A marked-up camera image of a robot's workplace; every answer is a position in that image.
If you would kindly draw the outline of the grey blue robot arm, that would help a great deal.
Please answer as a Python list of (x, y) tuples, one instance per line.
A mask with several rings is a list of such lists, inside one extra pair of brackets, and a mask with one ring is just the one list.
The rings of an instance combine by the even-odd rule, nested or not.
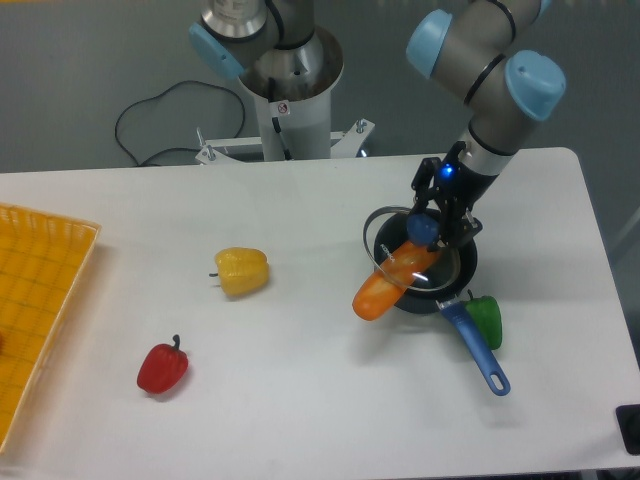
[[(551, 59), (505, 55), (546, 9), (544, 1), (473, 1), (459, 16), (430, 12), (411, 35), (409, 63), (473, 113), (447, 155), (424, 160), (413, 179), (413, 242), (430, 250), (469, 243), (481, 229), (474, 204), (562, 98), (566, 78)], [(266, 160), (330, 155), (331, 92), (344, 60), (312, 2), (208, 1), (189, 39), (217, 75), (253, 96)]]

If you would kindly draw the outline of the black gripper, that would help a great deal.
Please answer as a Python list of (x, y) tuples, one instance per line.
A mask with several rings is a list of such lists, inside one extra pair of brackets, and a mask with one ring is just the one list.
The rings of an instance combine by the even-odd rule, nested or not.
[(459, 140), (442, 161), (438, 157), (423, 158), (414, 175), (411, 214), (425, 213), (431, 202), (441, 213), (437, 237), (428, 244), (429, 251), (461, 248), (483, 230), (481, 221), (470, 211), (498, 175), (474, 170), (472, 159), (467, 143)]

